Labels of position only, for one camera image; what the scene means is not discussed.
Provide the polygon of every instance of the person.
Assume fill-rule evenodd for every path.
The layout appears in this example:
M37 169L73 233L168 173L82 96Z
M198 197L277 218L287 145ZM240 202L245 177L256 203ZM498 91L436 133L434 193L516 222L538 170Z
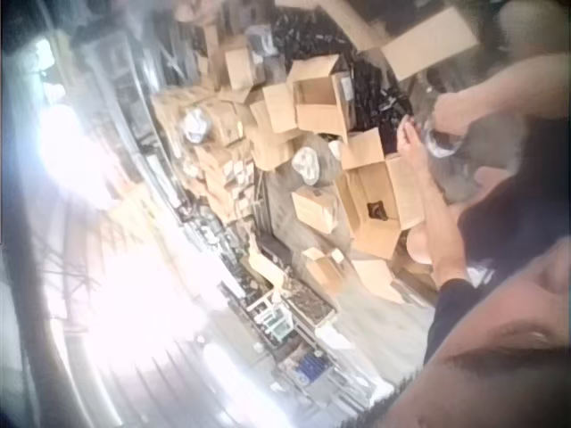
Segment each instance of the person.
M475 175L480 192L450 206L469 266L493 272L495 284L568 233L569 64L568 53L523 60L479 85L441 95L434 107L436 128L455 135L499 111L529 118L517 173L482 167ZM415 261L431 263L424 225L410 231L407 248Z
M397 140L420 190L439 298L424 367L342 428L570 426L571 240L560 238L491 293L475 288L411 119Z

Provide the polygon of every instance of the black sleeve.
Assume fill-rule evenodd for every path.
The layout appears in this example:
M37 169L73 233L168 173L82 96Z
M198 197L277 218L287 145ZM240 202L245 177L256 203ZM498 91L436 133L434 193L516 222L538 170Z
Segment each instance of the black sleeve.
M440 347L452 328L479 301L478 289L464 279L451 279L438 293L434 321L428 330L425 364Z

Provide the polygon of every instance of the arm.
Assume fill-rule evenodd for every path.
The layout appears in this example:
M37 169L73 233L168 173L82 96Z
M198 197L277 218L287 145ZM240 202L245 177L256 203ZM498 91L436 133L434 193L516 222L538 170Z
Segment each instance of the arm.
M446 206L428 169L424 145L409 118L403 118L397 131L397 148L414 171L425 211L428 252L440 288L454 278L468 279L464 243L456 221Z
M569 114L569 62L567 53L536 56L479 85L440 95L434 106L434 126L463 136L472 122L501 111L565 118Z

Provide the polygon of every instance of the dark hair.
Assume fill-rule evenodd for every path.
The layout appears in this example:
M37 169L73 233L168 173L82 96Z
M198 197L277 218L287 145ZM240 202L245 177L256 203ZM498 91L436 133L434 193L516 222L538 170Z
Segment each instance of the dark hair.
M482 412L469 426L501 428L563 428L569 424L571 397L571 350L568 347L548 349L480 349L445 360L445 364L482 380L503 380L508 391L529 391L530 405L506 407L507 413ZM410 377L394 392L379 400L369 410L344 421L339 428L376 428L388 409L414 380Z
M383 418L390 406L401 396L407 386L414 380L414 375L404 379L394 389L391 395L377 401L372 408L362 412L353 419L348 419L341 423L339 428L374 428Z

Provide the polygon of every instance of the light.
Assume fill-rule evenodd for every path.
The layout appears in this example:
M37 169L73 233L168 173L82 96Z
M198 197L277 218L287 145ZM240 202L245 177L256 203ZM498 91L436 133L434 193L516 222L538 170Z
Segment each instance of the light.
M42 161L59 185L99 209L110 208L112 198L103 177L104 154L83 135L71 107L54 104L43 110L38 138Z
M37 67L41 70L47 70L55 64L54 54L50 42L42 38L36 43Z
M193 340L208 322L152 248L108 258L105 286L93 295L90 333L103 363L118 369L161 355L173 341Z
M263 395L234 365L224 350L214 343L204 347L204 361L212 375L231 397L240 414L258 428L292 428L284 412ZM227 412L234 417L231 408Z

